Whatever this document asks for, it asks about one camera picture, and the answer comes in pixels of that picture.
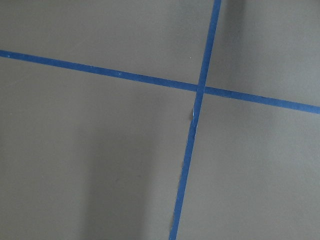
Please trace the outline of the blue tape strip crosswise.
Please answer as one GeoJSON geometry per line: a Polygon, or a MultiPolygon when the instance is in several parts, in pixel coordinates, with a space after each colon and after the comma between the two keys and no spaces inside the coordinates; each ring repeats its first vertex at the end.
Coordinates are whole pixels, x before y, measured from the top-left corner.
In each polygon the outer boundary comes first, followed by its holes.
{"type": "MultiPolygon", "coordinates": [[[[58,67],[63,69],[70,69],[70,70],[75,70],[79,72],[108,76],[113,78],[120,78],[120,79],[135,81],[135,82],[186,90],[190,92],[195,92],[198,87],[196,84],[193,84],[193,83],[175,81],[175,80],[147,76],[147,75],[140,75],[140,74],[135,74],[131,72],[119,71],[114,69],[69,62],[69,61],[58,60],[53,58],[29,55],[29,54],[24,54],[19,52],[1,50],[0,56],[2,58],[31,62],[35,64],[53,66],[53,67],[58,67]]],[[[273,107],[297,110],[297,111],[313,113],[317,115],[320,113],[319,106],[304,104],[304,103],[299,103],[294,101],[288,101],[288,100],[282,100],[277,98],[271,98],[271,97],[264,97],[260,95],[237,92],[232,90],[225,90],[225,89],[206,86],[204,88],[204,93],[207,95],[219,96],[223,98],[230,98],[234,100],[241,100],[241,101],[246,101],[251,103],[258,103],[258,104],[269,105],[273,107]]]]}

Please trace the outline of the blue tape strip lengthwise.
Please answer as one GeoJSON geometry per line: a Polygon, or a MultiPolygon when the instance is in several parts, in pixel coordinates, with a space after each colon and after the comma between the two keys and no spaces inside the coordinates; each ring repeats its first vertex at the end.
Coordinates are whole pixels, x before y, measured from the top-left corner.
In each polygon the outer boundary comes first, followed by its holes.
{"type": "Polygon", "coordinates": [[[180,179],[179,179],[179,184],[178,184],[177,193],[176,193],[173,219],[172,219],[171,229],[168,235],[169,240],[175,240],[178,234],[179,223],[180,223],[183,202],[185,197],[185,191],[186,191],[186,186],[188,181],[188,175],[189,175],[190,165],[192,160],[192,154],[193,154],[193,149],[195,145],[197,127],[198,127],[198,122],[200,118],[203,96],[205,92],[206,81],[207,81],[207,76],[208,76],[208,71],[209,71],[209,66],[211,61],[211,55],[212,55],[212,50],[213,50],[214,41],[215,41],[215,34],[216,34],[216,29],[218,24],[221,3],[222,2],[220,0],[215,0],[213,2],[210,23],[208,27],[207,38],[206,38],[206,43],[205,43],[205,48],[204,48],[204,53],[202,58],[202,64],[201,64],[201,69],[199,73],[199,79],[196,87],[196,94],[195,94],[195,99],[194,99],[194,104],[192,109],[192,120],[190,121],[187,142],[186,142],[186,147],[184,152],[184,158],[183,158],[183,164],[181,168],[180,179]]]}

